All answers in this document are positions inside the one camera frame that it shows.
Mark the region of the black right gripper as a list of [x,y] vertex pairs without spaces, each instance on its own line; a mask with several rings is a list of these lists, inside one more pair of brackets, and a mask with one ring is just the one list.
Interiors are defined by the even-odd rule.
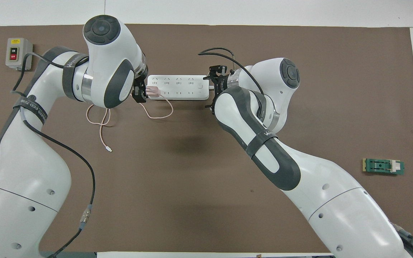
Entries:
[[[205,76],[204,80],[211,80],[213,82],[215,94],[221,94],[228,88],[228,75],[226,73],[227,66],[216,65],[209,67],[209,75]],[[214,103],[205,105],[205,108],[209,109],[211,113],[215,115]]]

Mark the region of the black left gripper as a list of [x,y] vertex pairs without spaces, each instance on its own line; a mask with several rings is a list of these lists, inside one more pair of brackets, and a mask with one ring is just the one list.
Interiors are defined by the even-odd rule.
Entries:
[[136,103],[146,103],[146,83],[145,80],[148,75],[148,66],[142,68],[133,80],[132,96],[135,96]]

